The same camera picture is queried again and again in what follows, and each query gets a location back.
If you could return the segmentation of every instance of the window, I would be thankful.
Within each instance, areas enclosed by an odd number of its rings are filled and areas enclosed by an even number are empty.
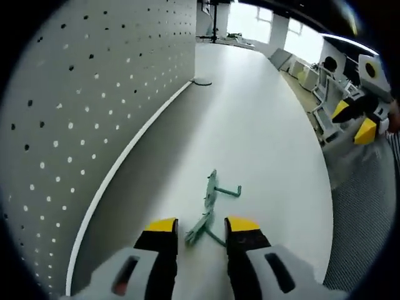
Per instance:
[[[289,20],[289,30],[294,33],[301,34],[301,30],[303,29],[303,24],[295,19]]]
[[[242,3],[231,3],[230,7],[227,20],[229,33],[241,33],[245,39],[269,42],[272,11]]]
[[[284,50],[313,64],[319,62],[323,44],[324,39],[317,31],[294,19],[289,20]]]

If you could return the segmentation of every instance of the white pegboard wall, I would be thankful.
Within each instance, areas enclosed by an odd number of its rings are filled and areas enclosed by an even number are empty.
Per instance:
[[[63,294],[81,221],[144,123],[194,77],[195,0],[73,0],[26,46],[1,99],[4,218]]]

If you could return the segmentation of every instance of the green plastic object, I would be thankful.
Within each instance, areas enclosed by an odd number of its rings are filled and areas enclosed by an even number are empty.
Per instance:
[[[195,245],[195,243],[205,232],[218,244],[226,247],[225,242],[217,237],[210,229],[214,221],[214,205],[217,199],[217,192],[238,198],[242,193],[242,186],[237,187],[237,192],[232,192],[228,191],[227,189],[217,187],[217,185],[217,170],[214,170],[210,176],[208,176],[206,197],[204,198],[204,207],[206,208],[206,212],[203,214],[202,218],[197,222],[197,224],[186,234],[185,243],[187,246]]]

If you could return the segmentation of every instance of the yellow robot part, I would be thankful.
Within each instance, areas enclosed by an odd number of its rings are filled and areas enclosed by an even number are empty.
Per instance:
[[[346,102],[344,102],[343,100],[341,100],[340,102],[339,102],[339,104],[336,106],[336,109],[335,109],[335,111],[333,112],[333,115],[332,115],[332,119],[334,119],[338,114],[340,114],[346,107],[348,107],[349,105],[346,103]]]
[[[169,219],[152,222],[144,229],[144,231],[164,231],[170,233],[174,229],[175,220],[175,217],[170,217]]]
[[[260,226],[251,220],[245,219],[243,217],[227,217],[229,224],[231,225],[231,231],[249,231],[260,229]]]
[[[373,142],[376,136],[377,124],[368,117],[362,122],[354,137],[354,143],[357,145],[365,145]]]

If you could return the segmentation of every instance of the white tabletop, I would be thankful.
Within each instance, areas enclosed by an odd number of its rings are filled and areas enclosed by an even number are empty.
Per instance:
[[[238,199],[218,194],[213,231],[224,237],[228,215],[251,218],[272,244],[283,244],[311,263],[321,283],[333,236],[331,190],[321,148],[299,101],[258,52],[198,44],[196,75],[211,79],[212,86],[192,85],[177,100],[216,100],[151,217],[177,216],[184,234],[204,212],[207,176],[215,168],[221,187],[235,190],[240,184],[242,194]],[[192,251],[179,250],[175,298],[226,299],[221,298],[222,287],[229,285],[224,249],[204,236]]]
[[[217,169],[219,186],[240,184],[242,194],[218,194],[214,233],[224,237],[228,215],[251,218],[271,244],[311,263],[321,283],[333,235],[331,190],[299,101],[256,51],[198,44],[196,73],[213,84],[191,84],[150,127],[108,187],[110,199],[96,211],[103,221],[95,215],[92,227],[104,226],[97,230],[116,248],[133,245],[150,221],[179,218],[173,299],[233,299],[226,250],[208,236],[184,246],[185,232],[204,212],[207,176]],[[119,217],[105,223],[111,211]]]

